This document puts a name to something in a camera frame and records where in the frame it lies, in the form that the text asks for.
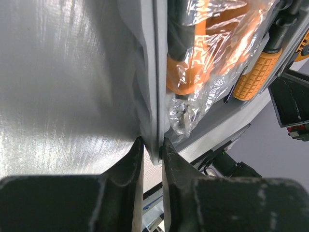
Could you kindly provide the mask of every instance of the orange rubber grip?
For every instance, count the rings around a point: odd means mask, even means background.
[[[208,52],[205,35],[206,20],[203,20],[195,25],[194,47],[189,61],[175,61],[170,57],[167,59],[166,85],[178,95],[194,93],[196,88],[202,88],[210,77],[210,72],[204,72],[213,67],[213,58]]]
[[[294,62],[301,61],[303,59],[307,59],[309,55],[302,56],[301,51],[303,50],[303,47],[309,44],[309,30],[307,31],[307,34],[304,36],[303,40],[299,44],[298,48],[296,49],[296,52],[298,53],[298,56],[294,60]]]
[[[252,99],[275,67],[281,53],[282,49],[275,54],[262,52],[253,69],[240,77],[233,92],[234,98],[241,101]]]

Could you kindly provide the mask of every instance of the textured grip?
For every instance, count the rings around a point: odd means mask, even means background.
[[[269,54],[262,52],[251,72],[240,77],[234,92],[234,98],[242,101],[250,100],[262,87],[282,53]]]
[[[303,59],[307,59],[309,57],[309,55],[303,56],[301,54],[301,51],[303,50],[304,46],[308,46],[308,45],[309,45],[309,30],[307,31],[307,34],[304,36],[303,40],[301,41],[298,48],[296,49],[298,56],[296,57],[294,62],[298,62],[298,61],[301,61]]]

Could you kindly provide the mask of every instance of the plastic bag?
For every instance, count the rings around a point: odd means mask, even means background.
[[[177,135],[188,137],[240,76],[258,49],[275,2],[168,1],[167,108]]]

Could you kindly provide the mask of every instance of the gray wall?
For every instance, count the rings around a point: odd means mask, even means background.
[[[300,71],[309,73],[306,67]],[[280,128],[271,102],[228,154],[263,177],[294,179],[309,192],[309,142],[292,139],[286,128]]]

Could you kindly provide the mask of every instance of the gray plastic panel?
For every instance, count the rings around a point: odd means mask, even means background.
[[[268,80],[265,83],[264,88],[262,91],[266,89],[266,87],[271,83],[271,80],[273,80],[275,77],[275,73],[280,68],[280,66],[283,64],[283,62],[287,59],[289,54],[292,52],[292,50],[295,47],[295,44],[299,43],[302,39],[301,37],[307,32],[309,28],[309,2],[304,1],[303,6],[300,10],[300,20],[299,23],[292,27],[289,31],[289,35],[282,48],[282,55],[280,56],[275,69],[269,76]],[[203,135],[210,132],[212,129],[219,126],[221,123],[225,122],[228,118],[235,115],[238,111],[242,110],[243,107],[245,107],[247,104],[249,104],[250,101],[239,101],[237,99],[232,98],[228,104],[223,104],[223,101],[217,101],[208,111],[208,113],[201,119],[197,127],[192,130],[191,135],[189,138],[181,141],[179,144],[175,144],[175,147],[177,151],[181,151],[194,143],[196,140],[200,139]],[[166,137],[171,138],[173,135],[173,131],[169,130],[166,133]]]
[[[137,39],[133,86],[140,130],[153,164],[159,164],[165,123],[167,3],[118,0],[120,15]]]

